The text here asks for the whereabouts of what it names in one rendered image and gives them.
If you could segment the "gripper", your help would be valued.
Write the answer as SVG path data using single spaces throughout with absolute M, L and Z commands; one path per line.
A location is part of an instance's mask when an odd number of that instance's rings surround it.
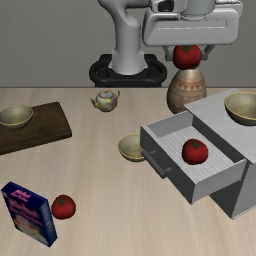
M 232 44 L 238 35 L 241 1 L 151 1 L 143 22 L 143 42 L 162 46 L 166 61 L 173 61 L 168 46 L 202 45 L 207 60 L 214 45 Z

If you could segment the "red tomato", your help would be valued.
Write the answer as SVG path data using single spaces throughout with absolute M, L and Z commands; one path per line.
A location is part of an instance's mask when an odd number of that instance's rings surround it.
M 56 219 L 68 219 L 75 214 L 76 204 L 71 197 L 65 194 L 59 195 L 52 203 L 51 212 Z
M 197 67 L 201 58 L 202 53 L 197 45 L 179 45 L 173 51 L 173 63 L 180 70 Z
M 189 139 L 183 144 L 182 158 L 190 165 L 202 164 L 208 158 L 208 148 L 198 139 Z

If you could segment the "beige porcelain bowl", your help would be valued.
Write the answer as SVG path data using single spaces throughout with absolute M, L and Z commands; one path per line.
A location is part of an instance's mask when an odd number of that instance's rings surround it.
M 24 104 L 8 106 L 0 111 L 0 124 L 9 129 L 21 129 L 31 121 L 33 114 L 33 109 Z
M 126 160 L 132 162 L 141 162 L 145 160 L 144 156 L 142 155 L 139 133 L 130 133 L 125 135 L 119 140 L 117 146 L 119 153 Z
M 256 93 L 234 92 L 224 99 L 229 117 L 243 126 L 256 126 Z

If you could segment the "grey cabinet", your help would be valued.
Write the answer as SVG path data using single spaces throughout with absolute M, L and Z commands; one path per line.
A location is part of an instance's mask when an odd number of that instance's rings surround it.
M 211 198 L 231 218 L 256 208 L 256 126 L 243 126 L 234 122 L 227 114 L 224 99 L 230 89 L 185 105 L 199 121 L 200 131 L 208 135 L 210 141 L 223 150 L 232 160 L 242 160 L 240 178 L 230 185 L 211 194 Z

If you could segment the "grey cabinet drawer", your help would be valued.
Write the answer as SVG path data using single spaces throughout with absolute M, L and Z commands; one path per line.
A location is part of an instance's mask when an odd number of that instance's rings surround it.
M 203 164 L 183 160 L 182 148 L 189 139 L 207 146 Z M 140 145 L 158 175 L 168 178 L 191 204 L 239 181 L 246 164 L 237 150 L 189 111 L 142 125 Z

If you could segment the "dark brown cutting board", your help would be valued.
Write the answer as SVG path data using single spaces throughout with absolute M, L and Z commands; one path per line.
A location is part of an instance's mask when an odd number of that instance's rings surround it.
M 0 125 L 0 155 L 70 138 L 72 130 L 59 102 L 33 107 L 31 121 L 21 129 Z

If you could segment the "patterned beige vase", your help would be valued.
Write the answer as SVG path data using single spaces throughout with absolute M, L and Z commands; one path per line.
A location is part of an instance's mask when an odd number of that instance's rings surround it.
M 179 70 L 167 91 L 167 106 L 174 114 L 183 112 L 184 105 L 205 98 L 205 80 L 198 68 Z

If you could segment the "floral white teapot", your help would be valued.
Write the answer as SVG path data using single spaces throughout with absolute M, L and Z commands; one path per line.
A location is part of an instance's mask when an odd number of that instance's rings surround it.
M 117 107 L 118 98 L 120 97 L 120 91 L 101 90 L 95 98 L 91 98 L 90 101 L 93 106 L 102 112 L 111 112 Z

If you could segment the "blue carton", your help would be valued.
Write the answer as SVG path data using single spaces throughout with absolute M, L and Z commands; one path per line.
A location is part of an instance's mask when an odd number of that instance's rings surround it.
M 1 192 L 15 228 L 50 247 L 57 233 L 48 200 L 13 182 Z

